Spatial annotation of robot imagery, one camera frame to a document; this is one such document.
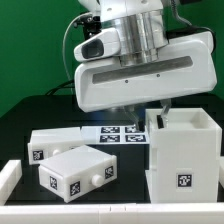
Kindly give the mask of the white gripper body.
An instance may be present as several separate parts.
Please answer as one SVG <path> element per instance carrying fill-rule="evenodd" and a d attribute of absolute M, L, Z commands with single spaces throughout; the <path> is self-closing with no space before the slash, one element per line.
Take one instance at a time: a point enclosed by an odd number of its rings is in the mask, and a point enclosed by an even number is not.
<path fill-rule="evenodd" d="M 83 63 L 75 71 L 78 106 L 85 112 L 209 92 L 217 84 L 213 36 L 172 38 L 154 62 L 123 67 L 116 57 Z"/>

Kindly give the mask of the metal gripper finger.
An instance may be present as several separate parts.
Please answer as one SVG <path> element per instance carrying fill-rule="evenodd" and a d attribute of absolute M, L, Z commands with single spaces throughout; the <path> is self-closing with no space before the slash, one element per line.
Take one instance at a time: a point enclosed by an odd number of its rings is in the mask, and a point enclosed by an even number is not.
<path fill-rule="evenodd" d="M 168 112 L 171 108 L 172 102 L 170 99 L 164 99 L 160 101 L 161 106 L 162 106 L 162 111 L 161 113 L 157 116 L 157 125 L 158 128 L 165 128 L 168 124 Z"/>
<path fill-rule="evenodd" d="M 134 106 L 125 106 L 124 111 L 128 118 L 134 123 L 137 131 L 144 132 L 145 126 L 143 120 L 135 112 Z"/>

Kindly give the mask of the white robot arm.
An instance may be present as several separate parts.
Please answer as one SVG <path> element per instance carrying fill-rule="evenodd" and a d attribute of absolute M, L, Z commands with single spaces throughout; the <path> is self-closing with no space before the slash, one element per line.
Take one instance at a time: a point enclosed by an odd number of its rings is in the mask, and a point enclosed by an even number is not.
<path fill-rule="evenodd" d="M 159 100 L 165 117 L 171 99 L 213 90 L 215 38 L 175 15 L 185 28 L 168 34 L 163 9 L 177 0 L 78 0 L 100 24 L 97 34 L 74 49 L 80 65 L 76 97 L 85 112 L 122 107 L 138 130 L 136 104 Z"/>

